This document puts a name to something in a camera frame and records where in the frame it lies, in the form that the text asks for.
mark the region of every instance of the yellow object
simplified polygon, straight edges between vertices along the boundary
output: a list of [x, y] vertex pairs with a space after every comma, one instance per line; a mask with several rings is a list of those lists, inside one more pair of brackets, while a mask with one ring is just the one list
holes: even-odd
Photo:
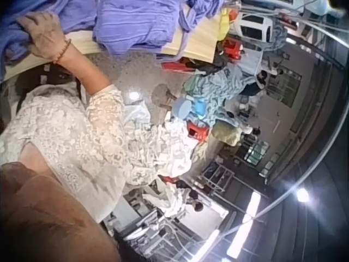
[[214, 138], [232, 147], [240, 142], [241, 133], [242, 130], [240, 128], [236, 128], [222, 120], [217, 120], [212, 128]]
[[227, 33], [229, 32], [229, 13], [231, 12], [231, 8], [223, 8], [220, 14], [219, 21], [219, 32], [218, 32], [218, 41], [224, 40]]

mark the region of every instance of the lace sleeve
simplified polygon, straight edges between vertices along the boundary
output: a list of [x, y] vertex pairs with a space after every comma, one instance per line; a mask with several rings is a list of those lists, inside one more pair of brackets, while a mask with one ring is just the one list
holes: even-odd
[[126, 171], [129, 160], [122, 125], [123, 110], [121, 92], [111, 85], [91, 97], [86, 114], [93, 127], [93, 139], [101, 146], [103, 158]]

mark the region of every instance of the beaded bracelet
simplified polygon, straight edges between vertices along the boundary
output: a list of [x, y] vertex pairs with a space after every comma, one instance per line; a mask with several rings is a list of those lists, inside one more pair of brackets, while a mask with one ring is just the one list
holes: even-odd
[[57, 64], [57, 62], [62, 58], [62, 56], [64, 55], [64, 53], [65, 53], [66, 50], [68, 49], [70, 43], [71, 43], [71, 39], [66, 39], [66, 40], [65, 40], [65, 46], [64, 46], [64, 48], [61, 50], [61, 52], [59, 52], [59, 55], [57, 56], [57, 58], [56, 58], [55, 60], [52, 61], [54, 64]]

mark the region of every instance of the white lace blouse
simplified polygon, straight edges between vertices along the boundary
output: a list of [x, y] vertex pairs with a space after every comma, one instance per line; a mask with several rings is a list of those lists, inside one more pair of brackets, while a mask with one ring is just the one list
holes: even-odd
[[122, 113], [114, 85], [95, 94], [87, 109], [75, 83], [40, 86], [0, 136], [0, 163], [18, 161], [24, 146], [33, 144], [63, 187], [100, 222], [131, 175]]

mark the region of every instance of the purple fabric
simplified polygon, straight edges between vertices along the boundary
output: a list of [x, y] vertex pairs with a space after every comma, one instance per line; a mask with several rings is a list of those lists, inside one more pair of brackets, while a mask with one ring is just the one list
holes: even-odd
[[[182, 10], [184, 2], [191, 7], [187, 16]], [[15, 61], [26, 54], [21, 44], [28, 42], [29, 36], [16, 19], [29, 11], [58, 14], [65, 33], [94, 26], [94, 39], [111, 55], [129, 49], [159, 53], [172, 41], [179, 23], [184, 31], [180, 51], [177, 56], [162, 58], [176, 61], [186, 47], [189, 32], [204, 16], [214, 16], [222, 4], [223, 0], [15, 0], [0, 22], [0, 79], [5, 74], [5, 55], [7, 61]]]
[[178, 53], [175, 56], [159, 56], [162, 62], [173, 62], [182, 58], [182, 53], [188, 43], [189, 33], [197, 26], [198, 22], [204, 18], [212, 18], [215, 16], [224, 3], [224, 0], [187, 0], [190, 10], [185, 16], [183, 9], [179, 12], [179, 25], [183, 30], [182, 41]]
[[22, 58], [27, 50], [22, 44], [29, 42], [29, 35], [16, 23], [18, 17], [29, 11], [51, 11], [56, 13], [63, 31], [91, 28], [96, 17], [95, 0], [14, 0], [8, 14], [0, 22], [0, 79], [5, 75], [4, 60]]
[[103, 0], [93, 30], [112, 55], [129, 49], [160, 52], [172, 41], [184, 0]]

